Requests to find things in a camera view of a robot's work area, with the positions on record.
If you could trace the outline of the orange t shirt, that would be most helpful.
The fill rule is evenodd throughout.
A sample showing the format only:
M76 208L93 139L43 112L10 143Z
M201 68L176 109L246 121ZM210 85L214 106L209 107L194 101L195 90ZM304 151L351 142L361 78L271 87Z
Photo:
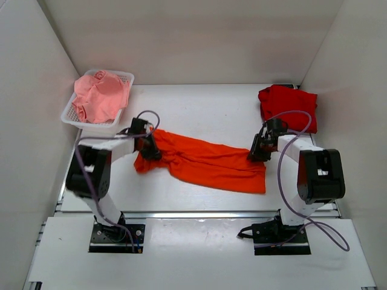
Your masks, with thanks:
M266 192L265 164L249 161L248 149L209 143L161 129L153 137L161 159L146 160L138 155L134 168L139 174L164 168L174 178L195 185L250 194Z

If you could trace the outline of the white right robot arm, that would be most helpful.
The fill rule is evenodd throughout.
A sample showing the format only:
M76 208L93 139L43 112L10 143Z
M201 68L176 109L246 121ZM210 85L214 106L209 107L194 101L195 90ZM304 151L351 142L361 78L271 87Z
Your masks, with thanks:
M288 131L280 118L267 120L255 135L247 159L251 162L270 161L273 152L278 161L278 187L285 207L280 209L280 221L271 227L272 237L285 242L317 209L345 195L345 181L340 153L336 149L314 146ZM298 164L297 195L287 201L281 185L281 164L287 155Z

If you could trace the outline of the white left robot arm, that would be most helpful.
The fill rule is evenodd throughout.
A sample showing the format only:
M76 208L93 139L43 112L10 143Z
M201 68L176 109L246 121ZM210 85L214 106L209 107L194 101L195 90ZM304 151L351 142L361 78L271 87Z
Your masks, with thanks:
M138 153L147 160L160 160L154 132L159 123L135 117L130 127L114 136L84 136L76 141L65 187L86 203L96 222L105 226L112 240L126 235L123 213L117 209L108 191L112 164L127 155Z

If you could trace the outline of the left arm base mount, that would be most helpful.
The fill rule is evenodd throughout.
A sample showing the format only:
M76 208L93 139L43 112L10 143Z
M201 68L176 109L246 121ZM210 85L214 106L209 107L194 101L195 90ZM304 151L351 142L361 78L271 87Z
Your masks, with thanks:
M138 222L130 224L123 218L119 224L126 230L98 223L93 224L93 230L89 240L90 253L120 253L142 254L145 240L146 224Z

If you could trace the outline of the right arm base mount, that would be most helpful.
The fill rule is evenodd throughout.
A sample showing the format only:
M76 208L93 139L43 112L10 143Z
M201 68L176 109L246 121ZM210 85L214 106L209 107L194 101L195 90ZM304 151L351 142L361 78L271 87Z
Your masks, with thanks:
M281 215L242 228L237 237L252 239L255 256L306 256L311 254L305 225L285 225Z

